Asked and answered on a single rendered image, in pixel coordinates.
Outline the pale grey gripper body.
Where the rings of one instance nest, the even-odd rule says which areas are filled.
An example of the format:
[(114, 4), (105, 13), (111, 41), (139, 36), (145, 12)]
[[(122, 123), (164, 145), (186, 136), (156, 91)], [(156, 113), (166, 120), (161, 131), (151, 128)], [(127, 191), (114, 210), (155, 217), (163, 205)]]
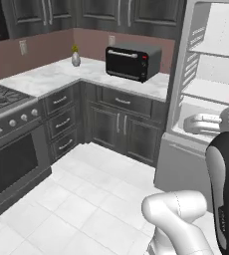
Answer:
[(196, 114), (186, 118), (183, 129), (194, 134), (219, 133), (220, 118), (216, 115)]

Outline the open grey fridge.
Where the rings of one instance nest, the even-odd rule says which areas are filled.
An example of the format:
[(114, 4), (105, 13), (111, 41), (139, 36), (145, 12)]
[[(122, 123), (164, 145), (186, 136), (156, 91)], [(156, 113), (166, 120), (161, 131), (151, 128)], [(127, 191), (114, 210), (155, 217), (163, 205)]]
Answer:
[(183, 122), (196, 114), (219, 117), (229, 107), (229, 0), (187, 0), (168, 99), (154, 185), (198, 190), (211, 203), (205, 149), (218, 133), (186, 132)]

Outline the dark grey base cupboard door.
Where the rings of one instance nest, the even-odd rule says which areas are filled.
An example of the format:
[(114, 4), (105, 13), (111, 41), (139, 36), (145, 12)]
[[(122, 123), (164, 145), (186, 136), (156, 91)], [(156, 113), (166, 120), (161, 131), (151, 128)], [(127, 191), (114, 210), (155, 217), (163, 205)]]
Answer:
[(161, 125), (140, 116), (127, 115), (125, 154), (140, 162), (154, 166), (158, 157)]
[[(116, 132), (116, 115), (119, 116), (119, 133)], [(122, 152), (122, 112), (97, 103), (88, 103), (88, 128), (91, 141), (116, 152)]]

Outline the dark grey wide drawer front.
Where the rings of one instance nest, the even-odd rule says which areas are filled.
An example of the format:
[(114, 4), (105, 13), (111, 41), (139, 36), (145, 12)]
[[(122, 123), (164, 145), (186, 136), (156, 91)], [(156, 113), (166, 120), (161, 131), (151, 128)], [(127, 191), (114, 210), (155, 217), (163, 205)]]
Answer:
[(102, 101), (116, 107), (126, 109), (131, 112), (136, 112), (145, 116), (150, 115), (151, 100), (127, 94), (122, 91), (103, 88)]

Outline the black toaster oven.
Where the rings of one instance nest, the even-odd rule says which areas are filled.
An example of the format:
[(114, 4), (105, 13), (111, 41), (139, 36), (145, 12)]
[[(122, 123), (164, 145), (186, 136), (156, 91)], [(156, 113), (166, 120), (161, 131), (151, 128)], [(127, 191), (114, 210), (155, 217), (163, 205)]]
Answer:
[[(128, 58), (108, 54), (108, 50), (137, 54), (137, 58)], [(146, 82), (160, 71), (162, 50), (157, 45), (135, 42), (122, 42), (106, 48), (106, 72), (111, 76)]]

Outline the dark grey narrow drawer front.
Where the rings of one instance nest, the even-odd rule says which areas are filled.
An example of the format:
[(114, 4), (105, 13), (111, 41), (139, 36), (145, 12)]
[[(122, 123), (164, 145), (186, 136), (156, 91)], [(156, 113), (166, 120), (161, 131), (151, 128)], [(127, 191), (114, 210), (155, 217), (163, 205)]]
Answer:
[(61, 108), (74, 103), (79, 97), (79, 88), (70, 86), (59, 90), (44, 99), (45, 113), (49, 116)]
[(50, 138), (55, 138), (66, 129), (78, 123), (78, 112), (76, 107), (71, 107), (64, 112), (48, 120)]
[(58, 160), (77, 144), (77, 131), (75, 129), (64, 133), (52, 143), (53, 159)]

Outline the grey vase with yellow flower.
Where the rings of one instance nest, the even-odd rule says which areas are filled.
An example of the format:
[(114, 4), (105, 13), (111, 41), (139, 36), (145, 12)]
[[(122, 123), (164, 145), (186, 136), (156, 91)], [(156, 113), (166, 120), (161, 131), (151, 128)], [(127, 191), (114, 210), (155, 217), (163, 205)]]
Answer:
[(78, 67), (81, 64), (81, 58), (79, 55), (79, 48), (77, 45), (72, 47), (72, 64), (74, 67)]

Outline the grey gas range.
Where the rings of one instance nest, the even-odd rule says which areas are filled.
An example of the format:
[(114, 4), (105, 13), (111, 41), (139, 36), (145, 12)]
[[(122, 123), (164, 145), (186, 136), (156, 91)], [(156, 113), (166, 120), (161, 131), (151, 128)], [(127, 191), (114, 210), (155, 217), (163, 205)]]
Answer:
[(0, 85), (0, 215), (51, 173), (38, 99)]

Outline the black oven door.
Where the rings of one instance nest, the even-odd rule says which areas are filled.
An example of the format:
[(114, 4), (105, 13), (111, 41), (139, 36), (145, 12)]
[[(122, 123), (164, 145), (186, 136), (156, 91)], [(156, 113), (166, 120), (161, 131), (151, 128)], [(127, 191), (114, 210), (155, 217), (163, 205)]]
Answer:
[(0, 141), (0, 205), (36, 178), (49, 174), (51, 164), (43, 126), (16, 131)]

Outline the dark grey wall cupboard door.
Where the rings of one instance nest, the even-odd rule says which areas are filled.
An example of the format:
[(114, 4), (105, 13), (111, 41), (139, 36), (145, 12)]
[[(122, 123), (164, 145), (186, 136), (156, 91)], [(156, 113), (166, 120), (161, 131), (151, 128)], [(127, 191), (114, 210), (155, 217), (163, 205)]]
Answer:
[(67, 30), (74, 27), (76, 19), (75, 0), (51, 0), (53, 11), (53, 31)]
[(117, 25), (116, 15), (117, 0), (77, 0), (77, 26), (79, 28), (117, 32), (120, 26)]
[(41, 0), (1, 0), (11, 39), (31, 37), (48, 32), (44, 26)]
[(130, 34), (174, 40), (187, 0), (132, 0)]

